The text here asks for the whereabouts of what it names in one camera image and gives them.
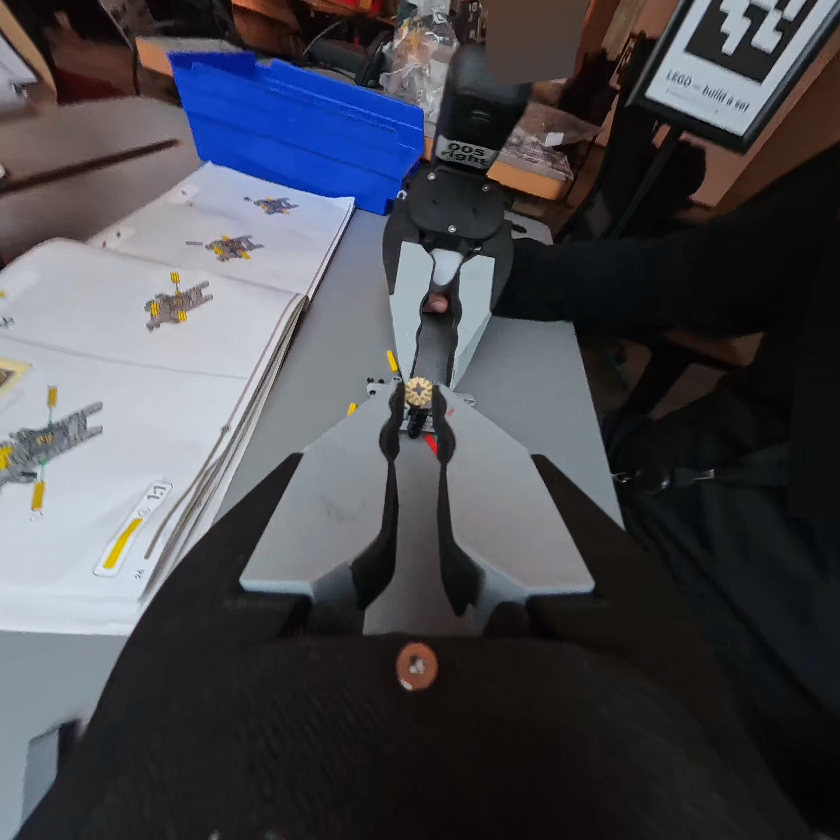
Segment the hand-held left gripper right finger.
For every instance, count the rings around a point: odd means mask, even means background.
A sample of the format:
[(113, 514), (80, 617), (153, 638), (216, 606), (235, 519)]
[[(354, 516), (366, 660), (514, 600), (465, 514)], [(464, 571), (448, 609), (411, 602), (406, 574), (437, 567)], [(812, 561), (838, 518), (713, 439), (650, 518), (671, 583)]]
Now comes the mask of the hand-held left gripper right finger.
[(501, 603), (590, 595), (595, 582), (530, 452), (435, 385), (438, 556), (457, 616)]

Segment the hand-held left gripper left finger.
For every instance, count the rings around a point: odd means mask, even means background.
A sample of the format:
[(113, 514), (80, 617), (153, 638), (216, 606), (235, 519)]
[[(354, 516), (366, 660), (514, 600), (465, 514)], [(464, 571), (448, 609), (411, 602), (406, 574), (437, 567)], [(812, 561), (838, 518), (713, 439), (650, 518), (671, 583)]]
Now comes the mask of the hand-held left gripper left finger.
[(396, 567), (403, 384), (389, 384), (307, 446), (239, 582), (366, 609)]

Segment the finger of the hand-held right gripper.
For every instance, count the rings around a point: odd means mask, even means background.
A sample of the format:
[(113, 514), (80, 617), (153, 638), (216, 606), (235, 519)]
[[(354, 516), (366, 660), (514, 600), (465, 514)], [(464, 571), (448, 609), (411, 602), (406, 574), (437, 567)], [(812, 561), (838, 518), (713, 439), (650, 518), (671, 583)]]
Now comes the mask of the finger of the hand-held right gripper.
[(448, 387), (455, 389), (466, 373), (476, 347), (490, 320), (490, 304), (496, 261), (474, 255), (458, 268), (455, 288), (450, 292), (449, 310), (454, 314), (455, 338)]
[(390, 305), (393, 351), (404, 382), (413, 377), (417, 335), (421, 330), (424, 301), (430, 291), (434, 268), (433, 255), (422, 245), (402, 242)]

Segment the grey lego assembly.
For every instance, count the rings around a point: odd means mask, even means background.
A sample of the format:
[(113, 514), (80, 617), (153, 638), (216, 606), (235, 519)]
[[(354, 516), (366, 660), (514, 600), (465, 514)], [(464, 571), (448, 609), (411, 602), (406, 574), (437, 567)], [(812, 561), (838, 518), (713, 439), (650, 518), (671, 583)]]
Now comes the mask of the grey lego assembly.
[[(366, 395), (369, 398), (377, 396), (380, 392), (386, 391), (390, 389), (392, 386), (396, 386), (398, 383), (402, 383), (403, 378), (400, 375), (394, 375), (390, 380), (385, 379), (374, 379), (372, 377), (368, 378), (366, 381), (365, 391)], [(402, 425), (401, 425), (401, 432), (406, 433), (404, 430), (404, 412), (405, 412), (405, 403), (403, 405), (403, 415), (402, 415)], [(426, 433), (436, 434), (435, 427), (434, 427), (434, 420), (432, 416), (432, 404), (429, 407), (430, 413), (429, 418), (427, 420), (424, 433), (421, 436), (424, 436)]]

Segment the person's right forearm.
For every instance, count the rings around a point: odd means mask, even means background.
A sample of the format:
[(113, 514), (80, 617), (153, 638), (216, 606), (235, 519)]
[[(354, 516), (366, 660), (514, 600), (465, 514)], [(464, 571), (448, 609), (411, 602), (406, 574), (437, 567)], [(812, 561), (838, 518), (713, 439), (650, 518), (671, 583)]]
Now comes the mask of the person's right forearm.
[(493, 309), (505, 319), (717, 337), (805, 320), (835, 226), (835, 143), (731, 213), (659, 238), (520, 239)]

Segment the brown cardboard box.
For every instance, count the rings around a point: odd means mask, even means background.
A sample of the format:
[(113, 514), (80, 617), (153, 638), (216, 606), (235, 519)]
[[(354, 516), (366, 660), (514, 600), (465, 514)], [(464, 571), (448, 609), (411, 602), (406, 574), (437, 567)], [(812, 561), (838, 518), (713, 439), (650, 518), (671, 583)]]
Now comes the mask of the brown cardboard box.
[(549, 170), (544, 174), (501, 161), (496, 161), (487, 175), (500, 186), (549, 201), (560, 200), (568, 189), (564, 173)]

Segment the clear plastic bag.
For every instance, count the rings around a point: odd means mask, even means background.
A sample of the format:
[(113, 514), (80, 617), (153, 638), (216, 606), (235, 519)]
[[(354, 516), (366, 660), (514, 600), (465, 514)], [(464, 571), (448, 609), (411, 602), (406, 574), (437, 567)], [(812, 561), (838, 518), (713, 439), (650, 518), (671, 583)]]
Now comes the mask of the clear plastic bag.
[(379, 79), (387, 95), (418, 106), (431, 124), (437, 121), (448, 64), (459, 47), (449, 13), (449, 1), (400, 2)]
[(555, 181), (569, 181), (574, 169), (566, 149), (595, 140), (601, 131), (599, 125), (530, 101), (497, 160)]

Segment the blue plastic bin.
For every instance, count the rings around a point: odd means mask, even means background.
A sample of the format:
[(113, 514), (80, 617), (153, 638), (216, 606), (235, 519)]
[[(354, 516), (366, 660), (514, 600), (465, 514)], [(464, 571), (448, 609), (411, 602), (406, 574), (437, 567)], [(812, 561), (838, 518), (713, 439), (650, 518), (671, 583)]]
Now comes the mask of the blue plastic bin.
[(385, 215), (424, 154), (424, 113), (249, 52), (171, 52), (198, 157)]

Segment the white instruction booklet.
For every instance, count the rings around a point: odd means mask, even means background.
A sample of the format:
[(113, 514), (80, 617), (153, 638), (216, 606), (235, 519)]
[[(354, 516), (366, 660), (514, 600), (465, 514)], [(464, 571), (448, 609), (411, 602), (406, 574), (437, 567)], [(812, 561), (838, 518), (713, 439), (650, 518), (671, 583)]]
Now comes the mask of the white instruction booklet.
[(205, 163), (2, 270), (3, 632), (136, 624), (212, 523), (354, 209)]

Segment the black sign stand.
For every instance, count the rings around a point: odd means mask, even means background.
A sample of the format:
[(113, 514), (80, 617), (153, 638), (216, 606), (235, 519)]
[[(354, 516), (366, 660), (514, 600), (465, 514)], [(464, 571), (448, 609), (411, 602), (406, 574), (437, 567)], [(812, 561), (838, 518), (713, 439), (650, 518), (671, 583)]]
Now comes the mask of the black sign stand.
[(668, 127), (667, 134), (659, 145), (653, 160), (644, 174), (643, 180), (640, 182), (630, 202), (626, 205), (622, 215), (606, 232), (606, 239), (615, 240), (620, 238), (626, 227), (632, 222), (637, 210), (643, 204), (644, 199), (651, 192), (666, 164), (669, 162), (683, 132), (683, 128), (678, 124), (673, 124)]

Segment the black framed sign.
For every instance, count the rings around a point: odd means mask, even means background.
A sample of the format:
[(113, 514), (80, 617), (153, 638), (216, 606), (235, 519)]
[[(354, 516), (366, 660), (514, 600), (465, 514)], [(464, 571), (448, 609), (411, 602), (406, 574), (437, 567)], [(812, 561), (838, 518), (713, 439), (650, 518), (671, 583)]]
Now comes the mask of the black framed sign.
[(626, 105), (745, 153), (838, 19), (838, 1), (681, 1)]

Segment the dark rod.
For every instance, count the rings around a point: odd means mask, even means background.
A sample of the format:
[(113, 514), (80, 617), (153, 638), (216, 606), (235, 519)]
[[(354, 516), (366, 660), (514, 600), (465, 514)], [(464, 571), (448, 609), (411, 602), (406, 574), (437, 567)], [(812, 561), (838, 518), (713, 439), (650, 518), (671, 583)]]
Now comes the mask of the dark rod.
[(75, 164), (65, 164), (50, 170), (40, 171), (26, 176), (5, 176), (2, 179), (1, 194), (20, 193), (37, 186), (64, 181), (76, 175), (96, 172), (123, 162), (134, 161), (151, 154), (168, 151), (180, 144), (181, 141), (178, 139), (167, 139), (156, 143), (148, 143), (114, 154), (101, 155), (99, 157), (89, 159), (88, 161), (81, 161)]

